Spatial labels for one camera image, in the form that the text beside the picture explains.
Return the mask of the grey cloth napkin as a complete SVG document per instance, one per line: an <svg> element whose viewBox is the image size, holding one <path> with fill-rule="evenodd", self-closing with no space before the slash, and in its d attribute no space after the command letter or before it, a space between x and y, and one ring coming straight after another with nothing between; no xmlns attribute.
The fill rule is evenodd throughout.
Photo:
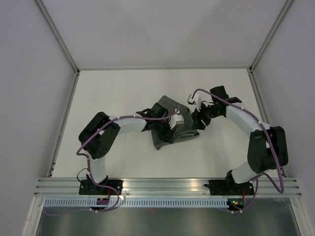
<svg viewBox="0 0 315 236"><path fill-rule="evenodd" d="M190 109L187 106L166 95L163 95L157 103L166 108L170 114L174 113L178 106L181 108L179 114L183 116L184 123L175 126L172 134L173 143L188 141L199 136L199 132L196 129L192 129L193 120Z"/></svg>

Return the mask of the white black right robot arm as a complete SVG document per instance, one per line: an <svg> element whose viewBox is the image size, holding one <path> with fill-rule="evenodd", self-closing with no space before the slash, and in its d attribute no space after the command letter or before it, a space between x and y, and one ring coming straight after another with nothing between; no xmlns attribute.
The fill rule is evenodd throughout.
<svg viewBox="0 0 315 236"><path fill-rule="evenodd" d="M229 97L224 86L214 87L205 93L212 102L205 105L198 88L188 97L188 104L195 107L191 114L193 129L204 130L212 119L225 117L235 123L249 138L247 160L238 168L229 171L225 177L225 189L230 194L238 193L244 183L267 176L269 170L276 170L279 184L271 183L279 193L284 193L282 167L288 164L285 131L280 126L262 122L250 112L238 97Z"/></svg>

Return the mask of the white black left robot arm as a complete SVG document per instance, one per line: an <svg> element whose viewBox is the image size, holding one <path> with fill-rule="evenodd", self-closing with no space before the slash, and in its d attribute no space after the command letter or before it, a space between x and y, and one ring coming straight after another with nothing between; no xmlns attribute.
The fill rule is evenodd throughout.
<svg viewBox="0 0 315 236"><path fill-rule="evenodd" d="M182 124L180 107L174 113L156 103L151 109L144 109L127 116L109 116L98 112L79 134L81 147L78 156L87 158L90 189L101 195L107 190L108 175L105 170L105 156L110 151L118 135L131 132L155 131L166 143L173 143L176 126Z"/></svg>

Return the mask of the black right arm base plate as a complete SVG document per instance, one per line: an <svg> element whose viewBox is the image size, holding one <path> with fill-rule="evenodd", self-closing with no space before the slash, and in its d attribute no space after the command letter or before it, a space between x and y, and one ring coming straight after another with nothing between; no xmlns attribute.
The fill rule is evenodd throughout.
<svg viewBox="0 0 315 236"><path fill-rule="evenodd" d="M254 187L252 183L245 182L242 184L227 184L225 180L209 180L204 184L210 190L211 196L252 196Z"/></svg>

